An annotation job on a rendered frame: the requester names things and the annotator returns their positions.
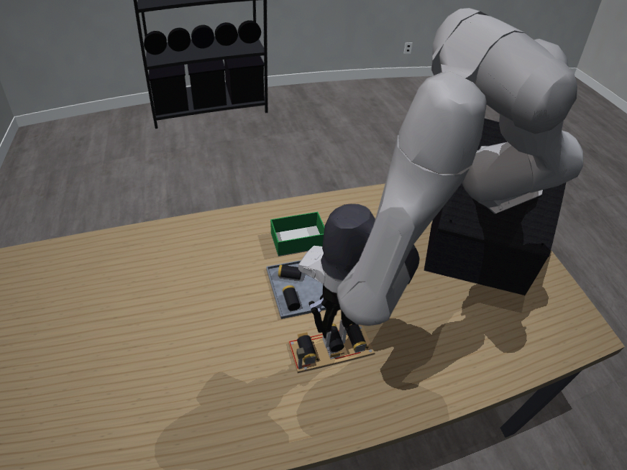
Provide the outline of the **green open box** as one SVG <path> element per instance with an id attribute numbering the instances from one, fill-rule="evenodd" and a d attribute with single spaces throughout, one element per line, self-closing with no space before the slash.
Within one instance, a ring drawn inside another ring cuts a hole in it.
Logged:
<path id="1" fill-rule="evenodd" d="M 319 212 L 270 219 L 270 225 L 279 257 L 323 246 L 324 224 Z"/>

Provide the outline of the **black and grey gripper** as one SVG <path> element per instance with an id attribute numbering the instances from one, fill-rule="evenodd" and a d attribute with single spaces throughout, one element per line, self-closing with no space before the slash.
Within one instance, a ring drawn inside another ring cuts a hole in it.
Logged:
<path id="1" fill-rule="evenodd" d="M 339 306 L 339 301 L 337 298 L 337 293 L 332 292 L 324 287 L 323 284 L 323 294 L 320 297 L 320 300 L 317 302 L 310 301 L 309 303 L 311 312 L 313 313 L 315 324 L 319 333 L 323 334 L 323 342 L 325 347 L 329 347 L 330 337 L 331 337 L 331 327 L 334 321 L 334 316 L 337 315 L 337 311 L 341 310 Z M 321 306 L 326 308 L 326 312 L 324 315 L 324 320 L 321 320 Z M 344 321 L 344 322 L 343 322 Z M 322 325 L 323 324 L 323 325 Z M 339 325 L 339 334 L 341 336 L 343 344 L 346 340 L 346 335 L 348 330 L 350 330 L 349 325 L 356 324 L 343 314 L 341 310 L 341 320 Z"/>

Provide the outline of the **black battery with gold end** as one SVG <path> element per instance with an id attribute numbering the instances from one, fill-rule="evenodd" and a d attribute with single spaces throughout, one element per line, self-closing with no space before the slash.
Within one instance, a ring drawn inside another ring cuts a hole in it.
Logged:
<path id="1" fill-rule="evenodd" d="M 299 271 L 298 267 L 292 267 L 292 266 L 280 264 L 279 270 L 278 270 L 278 276 L 300 280 L 301 272 Z"/>
<path id="2" fill-rule="evenodd" d="M 366 344 L 366 342 L 365 342 L 364 336 L 362 335 L 359 325 L 355 324 L 355 325 L 350 325 L 349 327 L 350 327 L 350 330 L 348 330 L 347 334 L 352 343 L 353 349 L 356 350 L 357 346 Z M 367 344 L 366 344 L 366 347 L 367 347 Z"/>
<path id="3" fill-rule="evenodd" d="M 284 294 L 286 304 L 288 306 L 288 310 L 295 311 L 300 308 L 301 305 L 299 303 L 298 296 L 296 294 L 296 290 L 294 286 L 288 285 L 284 287 L 283 294 Z"/>
<path id="4" fill-rule="evenodd" d="M 344 348 L 344 344 L 342 342 L 341 336 L 339 334 L 336 324 L 334 323 L 331 328 L 331 338 L 329 342 L 329 348 L 331 352 L 338 352 Z"/>
<path id="5" fill-rule="evenodd" d="M 305 358 L 316 356 L 316 352 L 314 350 L 314 346 L 312 344 L 310 336 L 308 335 L 301 336 L 297 339 L 297 342 L 298 342 L 299 348 L 303 347 L 303 350 L 305 352 L 305 357 L 303 358 L 304 363 L 305 363 Z M 317 360 L 317 356 L 316 356 L 316 360 Z"/>

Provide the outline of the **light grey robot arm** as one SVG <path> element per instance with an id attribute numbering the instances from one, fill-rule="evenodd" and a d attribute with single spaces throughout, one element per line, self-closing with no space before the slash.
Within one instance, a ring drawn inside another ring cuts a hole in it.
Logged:
<path id="1" fill-rule="evenodd" d="M 495 214 L 583 167 L 579 142 L 562 131 L 577 81 L 559 45 L 458 9 L 436 31 L 431 70 L 399 131 L 376 218 L 360 204 L 336 208 L 323 246 L 298 264 L 357 325 L 389 320 L 418 268 L 415 242 L 461 184 Z M 507 142 L 477 150 L 486 105 Z"/>

